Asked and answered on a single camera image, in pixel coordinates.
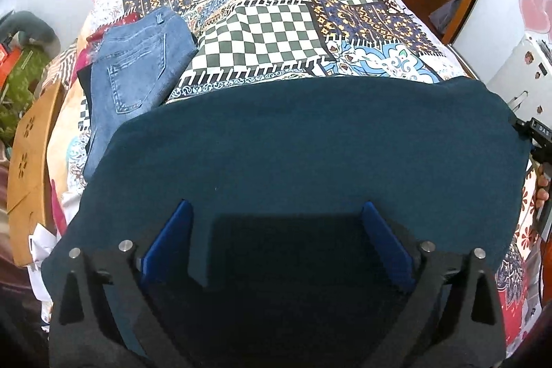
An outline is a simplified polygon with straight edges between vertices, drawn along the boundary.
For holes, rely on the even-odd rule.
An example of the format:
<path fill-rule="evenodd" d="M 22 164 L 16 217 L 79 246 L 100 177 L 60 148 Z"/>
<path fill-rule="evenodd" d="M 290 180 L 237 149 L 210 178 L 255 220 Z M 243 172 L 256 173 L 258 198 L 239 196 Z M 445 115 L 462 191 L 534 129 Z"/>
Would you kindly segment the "person's right hand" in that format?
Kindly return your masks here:
<path fill-rule="evenodd" d="M 535 194 L 535 207 L 537 209 L 542 208 L 544 204 L 549 199 L 548 188 L 550 185 L 550 180 L 546 177 L 545 174 L 540 174 L 537 177 L 536 181 L 536 194 Z"/>

